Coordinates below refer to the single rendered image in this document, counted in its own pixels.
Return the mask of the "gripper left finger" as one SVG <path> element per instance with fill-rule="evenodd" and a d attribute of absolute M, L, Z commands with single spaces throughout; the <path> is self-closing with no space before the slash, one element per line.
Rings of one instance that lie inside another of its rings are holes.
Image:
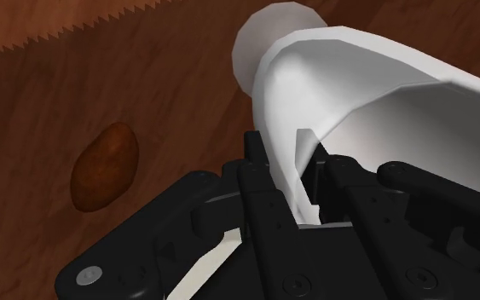
<path fill-rule="evenodd" d="M 221 175 L 193 171 L 66 265 L 58 300 L 304 300 L 298 226 L 261 136 Z"/>

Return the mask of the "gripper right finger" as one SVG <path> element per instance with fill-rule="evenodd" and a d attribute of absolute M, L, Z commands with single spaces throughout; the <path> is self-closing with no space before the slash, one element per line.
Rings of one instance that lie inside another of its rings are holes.
<path fill-rule="evenodd" d="M 348 220 L 389 300 L 480 300 L 480 193 L 413 165 L 372 173 L 317 145 L 305 190 L 323 222 Z"/>

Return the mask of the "brown potato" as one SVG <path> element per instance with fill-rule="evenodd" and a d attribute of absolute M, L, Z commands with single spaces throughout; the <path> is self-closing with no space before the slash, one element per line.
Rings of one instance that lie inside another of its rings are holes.
<path fill-rule="evenodd" d="M 125 193 L 134 181 L 139 145 L 128 124 L 107 126 L 78 156 L 70 179 L 75 208 L 93 212 Z"/>

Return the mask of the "white cup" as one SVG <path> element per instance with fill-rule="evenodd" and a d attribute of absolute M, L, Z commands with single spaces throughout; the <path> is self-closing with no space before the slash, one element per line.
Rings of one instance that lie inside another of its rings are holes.
<path fill-rule="evenodd" d="M 366 170 L 402 161 L 480 192 L 480 78 L 295 2 L 252 14 L 232 62 L 298 223 L 320 221 L 300 180 L 317 145 Z"/>

